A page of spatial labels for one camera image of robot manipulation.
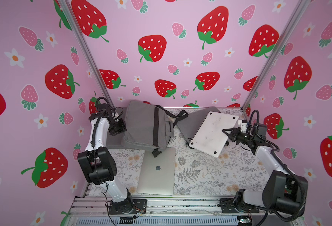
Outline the aluminium frame rail front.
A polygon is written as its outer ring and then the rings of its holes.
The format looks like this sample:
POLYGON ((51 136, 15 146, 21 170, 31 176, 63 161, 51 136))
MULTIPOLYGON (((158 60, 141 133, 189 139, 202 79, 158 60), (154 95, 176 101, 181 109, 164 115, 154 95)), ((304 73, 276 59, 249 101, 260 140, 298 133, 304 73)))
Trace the aluminium frame rail front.
POLYGON ((138 207, 129 214, 117 212, 106 198, 76 198, 66 226, 302 226, 301 219, 283 222, 265 210, 238 212, 221 202, 231 196, 136 196, 138 207))

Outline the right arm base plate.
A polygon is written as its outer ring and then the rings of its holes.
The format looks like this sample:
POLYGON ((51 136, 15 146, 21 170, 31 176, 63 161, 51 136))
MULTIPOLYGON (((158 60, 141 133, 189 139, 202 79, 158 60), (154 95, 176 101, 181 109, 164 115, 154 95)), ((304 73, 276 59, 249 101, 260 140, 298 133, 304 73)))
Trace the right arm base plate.
POLYGON ((237 201, 235 198, 222 198, 216 205, 222 213, 259 213, 260 211, 250 204, 237 201))

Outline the left rear aluminium post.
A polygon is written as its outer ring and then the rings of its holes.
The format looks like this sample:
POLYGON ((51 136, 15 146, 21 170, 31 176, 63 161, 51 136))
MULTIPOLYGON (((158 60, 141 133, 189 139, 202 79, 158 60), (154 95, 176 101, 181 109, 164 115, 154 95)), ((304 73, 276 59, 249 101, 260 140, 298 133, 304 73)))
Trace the left rear aluminium post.
POLYGON ((102 76, 101 76, 101 73, 99 72, 99 69, 94 61, 94 58, 90 52, 90 49, 85 41, 85 38, 83 36, 83 33, 81 32, 81 29, 79 28, 78 26, 78 23, 77 23, 77 20, 75 18, 75 15, 72 11, 72 8, 71 8, 71 3, 69 1, 66 1, 66 0, 60 0, 59 1, 61 7, 62 7, 62 10, 65 14, 65 17, 66 19, 68 20, 72 30, 73 30, 73 33, 82 49, 82 52, 85 56, 85 59, 89 65, 89 68, 91 69, 93 75, 94 75, 94 79, 96 80, 96 83, 102 93, 102 96, 104 98, 106 98, 109 102, 109 105, 111 107, 115 107, 114 104, 113 104, 113 101, 107 91, 107 88, 106 88, 106 85, 105 85, 105 82, 103 81, 102 79, 102 76))

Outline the grey zippered laptop sleeve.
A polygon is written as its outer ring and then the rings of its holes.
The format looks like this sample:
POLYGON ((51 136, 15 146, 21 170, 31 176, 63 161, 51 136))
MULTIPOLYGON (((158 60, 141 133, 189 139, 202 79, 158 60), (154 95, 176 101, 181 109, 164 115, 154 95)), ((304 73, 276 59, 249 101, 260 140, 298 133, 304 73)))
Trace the grey zippered laptop sleeve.
MULTIPOLYGON (((124 120, 124 117, 125 117, 125 113, 124 113, 124 108, 122 107, 116 107, 116 108, 113 108, 111 110, 111 117, 108 118, 108 119, 120 119, 122 118, 124 120)), ((124 146, 122 146, 122 141, 123 141, 123 136, 124 136, 124 133, 121 133, 121 134, 118 134, 116 136, 111 136, 109 134, 109 131, 107 131, 107 142, 106 142, 106 146, 108 149, 126 149, 124 146)))

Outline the aluminium post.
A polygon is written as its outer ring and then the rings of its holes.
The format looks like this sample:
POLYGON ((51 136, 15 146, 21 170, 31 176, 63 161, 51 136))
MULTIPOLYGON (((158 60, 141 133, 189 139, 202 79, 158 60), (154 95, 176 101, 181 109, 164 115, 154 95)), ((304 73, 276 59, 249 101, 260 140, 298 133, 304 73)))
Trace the aluminium post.
POLYGON ((106 88, 106 85, 105 85, 105 82, 103 81, 102 79, 102 76, 101 76, 101 73, 99 72, 99 69, 94 61, 94 58, 90 52, 90 49, 85 41, 85 38, 83 36, 83 33, 81 32, 81 29, 79 28, 78 26, 78 23, 77 23, 77 20, 75 18, 75 15, 72 11, 72 8, 71 8, 71 3, 69 1, 66 1, 66 0, 60 0, 59 1, 61 7, 62 7, 62 10, 65 14, 65 17, 66 19, 68 20, 72 30, 73 30, 73 33, 82 49, 82 52, 85 56, 85 59, 89 65, 89 68, 91 69, 93 75, 94 75, 94 79, 96 80, 96 83, 102 93, 102 96, 104 98, 106 98, 109 102, 109 105, 111 107, 115 107, 114 104, 113 104, 113 101, 107 91, 107 88, 106 88))
POLYGON ((241 107, 241 110, 243 113, 246 113, 246 109, 249 104, 251 104, 253 97, 255 96, 258 89, 263 84, 263 81, 265 80, 265 77, 268 75, 269 71, 273 68, 274 62, 278 59, 281 49, 286 44, 290 36, 293 34, 294 29, 298 25, 298 22, 302 18, 304 12, 306 11, 308 5, 311 1, 308 0, 302 0, 298 1, 293 13, 291 14, 291 17, 289 18, 288 22, 286 23, 286 26, 281 33, 279 40, 276 43, 276 47, 272 50, 271 54, 269 55, 269 58, 265 62, 262 70, 258 74, 258 78, 248 95, 247 99, 245 100, 244 105, 241 107))

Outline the silver laptop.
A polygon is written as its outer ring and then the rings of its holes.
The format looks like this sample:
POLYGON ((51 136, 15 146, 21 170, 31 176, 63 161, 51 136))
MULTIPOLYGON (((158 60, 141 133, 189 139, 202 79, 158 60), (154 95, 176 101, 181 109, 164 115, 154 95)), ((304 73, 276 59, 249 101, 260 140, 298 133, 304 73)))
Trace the silver laptop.
POLYGON ((173 195, 175 148, 167 148, 157 157, 146 151, 143 156, 137 192, 140 194, 173 195))
POLYGON ((223 130, 233 129, 239 117, 218 112, 208 112, 201 126, 189 143, 189 147, 219 157, 228 136, 223 130))

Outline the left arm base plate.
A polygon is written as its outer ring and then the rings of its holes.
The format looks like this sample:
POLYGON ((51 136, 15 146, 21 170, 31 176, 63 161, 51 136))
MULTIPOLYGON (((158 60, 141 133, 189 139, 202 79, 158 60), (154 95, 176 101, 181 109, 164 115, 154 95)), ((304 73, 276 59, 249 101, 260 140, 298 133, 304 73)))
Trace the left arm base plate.
POLYGON ((147 200, 135 199, 132 202, 124 200, 121 202, 111 203, 108 213, 110 215, 136 215, 144 214, 146 212, 147 200))

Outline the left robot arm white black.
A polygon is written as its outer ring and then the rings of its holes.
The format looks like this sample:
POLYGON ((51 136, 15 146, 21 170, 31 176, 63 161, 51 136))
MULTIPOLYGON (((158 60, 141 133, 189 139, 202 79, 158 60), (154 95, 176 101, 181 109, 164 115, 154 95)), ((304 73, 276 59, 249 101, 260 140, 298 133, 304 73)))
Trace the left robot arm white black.
POLYGON ((91 133, 84 152, 77 160, 88 183, 101 186, 111 196, 111 207, 122 213, 130 213, 134 208, 131 193, 117 178, 117 166, 106 147, 107 136, 126 132, 126 125, 111 107, 109 101, 99 97, 95 102, 97 112, 89 117, 91 133))

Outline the right rear aluminium post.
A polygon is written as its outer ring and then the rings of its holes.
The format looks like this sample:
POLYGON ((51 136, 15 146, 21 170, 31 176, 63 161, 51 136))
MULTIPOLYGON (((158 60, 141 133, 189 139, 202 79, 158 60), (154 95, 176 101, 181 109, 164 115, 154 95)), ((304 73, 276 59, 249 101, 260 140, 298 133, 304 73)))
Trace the right rear aluminium post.
POLYGON ((248 95, 247 99, 245 100, 244 105, 241 107, 241 110, 243 113, 246 113, 246 109, 249 104, 251 104, 253 97, 255 96, 258 89, 263 84, 263 81, 265 80, 265 77, 268 75, 269 71, 273 68, 274 62, 278 59, 281 49, 286 44, 290 36, 293 34, 294 29, 298 25, 298 22, 302 18, 304 12, 306 11, 308 5, 311 1, 308 0, 302 0, 298 1, 293 13, 291 14, 291 17, 289 18, 288 22, 286 23, 286 26, 281 33, 279 40, 276 43, 276 47, 272 50, 271 54, 269 55, 269 58, 265 62, 262 70, 258 74, 258 78, 248 95))

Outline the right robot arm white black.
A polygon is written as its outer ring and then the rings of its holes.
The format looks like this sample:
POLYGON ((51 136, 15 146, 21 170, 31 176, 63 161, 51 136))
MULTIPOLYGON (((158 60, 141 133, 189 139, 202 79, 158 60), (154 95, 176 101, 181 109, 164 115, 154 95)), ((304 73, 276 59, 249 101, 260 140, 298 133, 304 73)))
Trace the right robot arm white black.
POLYGON ((222 129, 230 142, 248 146, 264 165, 269 179, 263 191, 253 192, 240 189, 233 199, 233 207, 242 213, 251 210, 263 210, 265 216, 272 213, 284 222, 292 222, 304 214, 307 199, 308 181, 296 175, 282 162, 277 153, 279 147, 267 140, 270 130, 267 123, 260 123, 258 110, 251 113, 256 121, 249 120, 245 132, 240 127, 222 129))

